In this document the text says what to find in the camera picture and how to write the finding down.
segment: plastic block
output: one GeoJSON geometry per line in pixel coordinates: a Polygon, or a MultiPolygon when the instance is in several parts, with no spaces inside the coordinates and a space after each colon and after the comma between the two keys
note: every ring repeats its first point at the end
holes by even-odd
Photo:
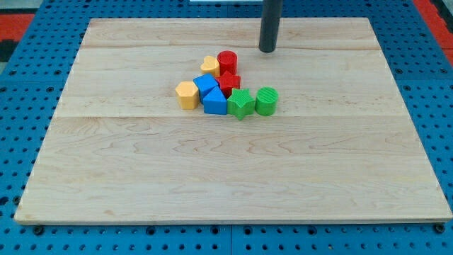
{"type": "Polygon", "coordinates": [[[203,74],[195,79],[193,79],[195,85],[198,87],[200,92],[200,102],[203,103],[203,98],[216,86],[219,86],[219,83],[212,76],[212,74],[203,74]]]}
{"type": "Polygon", "coordinates": [[[223,75],[216,78],[219,82],[220,90],[226,98],[231,96],[232,89],[241,88],[241,77],[239,75],[233,75],[228,71],[225,71],[223,75]]]}
{"type": "Polygon", "coordinates": [[[255,99],[250,96],[248,89],[233,89],[228,98],[228,114],[235,115],[242,120],[246,115],[255,111],[255,99]]]}
{"type": "Polygon", "coordinates": [[[255,110],[259,115],[271,116],[277,109],[278,92],[271,87],[263,87],[256,93],[255,110]]]}
{"type": "Polygon", "coordinates": [[[181,109],[193,110],[198,107],[200,96],[198,87],[193,81],[182,81],[175,90],[181,109]]]}
{"type": "Polygon", "coordinates": [[[205,113],[227,114],[227,99],[218,86],[214,87],[204,99],[205,113]]]}
{"type": "Polygon", "coordinates": [[[237,74],[238,56],[236,53],[230,50],[222,51],[217,55],[217,60],[220,64],[220,75],[223,75],[226,71],[237,74]]]}
{"type": "Polygon", "coordinates": [[[203,64],[200,65],[202,74],[212,74],[214,77],[220,76],[220,65],[217,58],[213,56],[206,56],[203,64]]]}

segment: wood grain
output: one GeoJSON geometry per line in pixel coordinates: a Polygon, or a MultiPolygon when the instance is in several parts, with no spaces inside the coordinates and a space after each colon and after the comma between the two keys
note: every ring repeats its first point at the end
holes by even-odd
{"type": "Polygon", "coordinates": [[[25,225],[441,222],[452,213],[366,18],[93,19],[15,219],[25,225]],[[272,117],[181,110],[233,50],[272,117]]]}

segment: pile of blocks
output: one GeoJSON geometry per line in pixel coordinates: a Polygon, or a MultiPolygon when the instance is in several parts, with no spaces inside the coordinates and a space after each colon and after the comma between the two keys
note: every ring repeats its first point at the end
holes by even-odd
{"type": "Polygon", "coordinates": [[[182,81],[176,87],[179,106],[192,110],[202,103],[205,113],[231,114],[239,120],[254,111],[263,116],[272,115],[277,108],[277,91],[263,87],[258,90],[255,100],[249,89],[241,89],[237,62],[236,53],[229,50],[220,52],[217,58],[206,56],[200,66],[203,75],[193,81],[182,81]]]}

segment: metal pole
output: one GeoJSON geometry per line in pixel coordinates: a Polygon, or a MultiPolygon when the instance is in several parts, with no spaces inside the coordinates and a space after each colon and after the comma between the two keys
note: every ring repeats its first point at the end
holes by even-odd
{"type": "Polygon", "coordinates": [[[282,6],[283,0],[263,0],[259,45],[262,52],[268,53],[275,50],[282,6]]]}

